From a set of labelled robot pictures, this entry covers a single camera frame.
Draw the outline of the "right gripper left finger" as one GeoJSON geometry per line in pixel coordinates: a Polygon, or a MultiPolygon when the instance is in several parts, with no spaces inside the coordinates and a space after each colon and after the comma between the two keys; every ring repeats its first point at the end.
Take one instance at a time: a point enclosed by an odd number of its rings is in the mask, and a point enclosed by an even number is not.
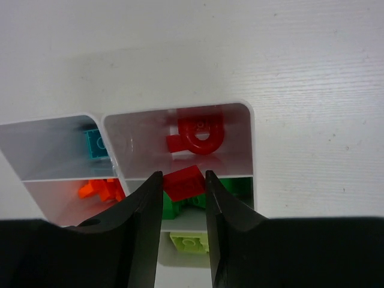
{"type": "Polygon", "coordinates": [[[153,287],[163,175],[77,226],[1,222],[2,287],[153,287]]]}

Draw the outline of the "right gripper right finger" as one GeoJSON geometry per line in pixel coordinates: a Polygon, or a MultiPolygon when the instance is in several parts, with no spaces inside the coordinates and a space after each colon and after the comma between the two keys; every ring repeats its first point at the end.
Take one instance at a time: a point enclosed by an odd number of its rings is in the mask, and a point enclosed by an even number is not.
{"type": "Polygon", "coordinates": [[[382,287],[383,218],[267,218],[206,173],[214,287],[382,287]]]}

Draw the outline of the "orange round lego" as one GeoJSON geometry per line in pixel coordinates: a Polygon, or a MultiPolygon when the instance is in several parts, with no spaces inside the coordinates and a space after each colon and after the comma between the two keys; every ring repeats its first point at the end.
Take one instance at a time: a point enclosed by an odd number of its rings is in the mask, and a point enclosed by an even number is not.
{"type": "Polygon", "coordinates": [[[90,179],[78,190],[77,194],[81,199],[98,195],[102,202],[110,200],[120,202],[126,197],[117,178],[90,179]]]}

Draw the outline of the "green number lego brick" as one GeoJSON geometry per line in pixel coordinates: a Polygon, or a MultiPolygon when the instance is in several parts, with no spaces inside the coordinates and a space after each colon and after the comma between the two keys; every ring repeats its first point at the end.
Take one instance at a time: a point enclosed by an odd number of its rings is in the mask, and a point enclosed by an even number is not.
{"type": "MultiPolygon", "coordinates": [[[[249,200],[253,196],[253,178],[221,178],[220,182],[226,190],[240,200],[249,200]]],[[[196,197],[174,202],[167,193],[163,192],[163,220],[174,220],[184,207],[206,208],[206,196],[204,194],[196,197]]]]}

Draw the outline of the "light green lego brick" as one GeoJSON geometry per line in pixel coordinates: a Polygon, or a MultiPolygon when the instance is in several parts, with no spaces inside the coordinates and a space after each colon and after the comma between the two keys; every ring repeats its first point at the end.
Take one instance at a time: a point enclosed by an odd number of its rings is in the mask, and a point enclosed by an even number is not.
{"type": "Polygon", "coordinates": [[[179,252],[188,254],[209,253],[207,233],[170,232],[169,237],[179,252]]]}

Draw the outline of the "small red lego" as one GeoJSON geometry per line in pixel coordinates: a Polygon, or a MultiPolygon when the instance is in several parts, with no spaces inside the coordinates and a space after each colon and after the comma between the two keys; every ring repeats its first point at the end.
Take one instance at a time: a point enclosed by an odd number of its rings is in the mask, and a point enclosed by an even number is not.
{"type": "Polygon", "coordinates": [[[174,202],[205,193],[205,178],[196,165],[163,176],[163,190],[174,202]]]}

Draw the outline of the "teal oval lego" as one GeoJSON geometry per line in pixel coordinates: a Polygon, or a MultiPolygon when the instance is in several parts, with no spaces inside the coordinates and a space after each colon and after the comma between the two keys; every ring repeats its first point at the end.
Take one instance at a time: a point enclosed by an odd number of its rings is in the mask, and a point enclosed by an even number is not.
{"type": "Polygon", "coordinates": [[[108,152],[100,131],[98,129],[86,130],[84,134],[86,137],[89,158],[91,160],[107,158],[108,152]]]}

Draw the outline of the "red round lego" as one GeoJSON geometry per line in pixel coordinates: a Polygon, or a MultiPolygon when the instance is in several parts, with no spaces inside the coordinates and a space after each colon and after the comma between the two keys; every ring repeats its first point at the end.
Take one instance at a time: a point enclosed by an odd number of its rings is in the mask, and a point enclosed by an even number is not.
{"type": "Polygon", "coordinates": [[[179,118],[178,134],[166,136],[171,153],[190,151],[198,155],[215,152],[224,142],[225,130],[222,114],[179,118]]]}

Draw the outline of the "left white divided container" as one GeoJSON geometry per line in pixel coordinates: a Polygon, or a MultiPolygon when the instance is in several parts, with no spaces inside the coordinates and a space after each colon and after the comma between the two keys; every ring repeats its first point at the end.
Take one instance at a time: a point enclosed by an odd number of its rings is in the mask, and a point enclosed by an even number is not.
{"type": "Polygon", "coordinates": [[[76,226],[116,204],[78,196],[90,180],[117,177],[109,158],[89,156],[86,131],[98,128],[87,114],[1,124],[1,152],[47,221],[76,226]]]}

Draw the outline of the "white divided container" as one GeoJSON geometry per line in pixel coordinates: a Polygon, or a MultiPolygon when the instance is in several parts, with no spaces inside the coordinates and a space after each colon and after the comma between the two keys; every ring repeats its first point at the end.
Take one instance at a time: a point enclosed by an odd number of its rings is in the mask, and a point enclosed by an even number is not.
{"type": "Polygon", "coordinates": [[[76,226],[116,204],[78,196],[90,180],[117,177],[109,158],[89,156],[86,131],[98,128],[87,114],[1,124],[1,152],[47,221],[76,226]]]}
{"type": "MultiPolygon", "coordinates": [[[[251,117],[246,105],[228,103],[108,115],[103,126],[120,175],[133,192],[156,171],[166,175],[193,165],[204,177],[211,170],[218,179],[254,179],[251,117]],[[166,136],[178,134],[179,118],[219,113],[223,115],[225,136],[215,152],[198,155],[190,151],[168,151],[166,136]]],[[[253,206],[255,198],[253,186],[252,198],[242,201],[253,206]]],[[[174,220],[162,220],[158,259],[165,266],[209,267],[209,253],[179,252],[169,237],[170,232],[207,233],[206,208],[187,206],[174,220]]]]}

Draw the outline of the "right white divided container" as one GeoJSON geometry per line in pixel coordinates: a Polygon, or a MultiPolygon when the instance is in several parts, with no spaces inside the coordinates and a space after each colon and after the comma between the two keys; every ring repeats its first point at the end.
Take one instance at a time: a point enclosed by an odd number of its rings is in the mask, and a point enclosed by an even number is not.
{"type": "MultiPolygon", "coordinates": [[[[251,117],[246,105],[228,103],[108,115],[103,126],[120,175],[133,192],[156,171],[166,175],[193,165],[204,177],[211,170],[218,179],[254,179],[251,117]],[[215,152],[198,155],[190,151],[168,151],[166,136],[178,134],[179,118],[219,113],[223,115],[225,136],[215,152]]],[[[252,198],[242,201],[253,206],[255,198],[253,186],[252,198]]],[[[209,253],[179,252],[169,237],[170,232],[207,233],[206,208],[187,206],[174,220],[162,220],[158,259],[165,266],[209,267],[209,253]]]]}

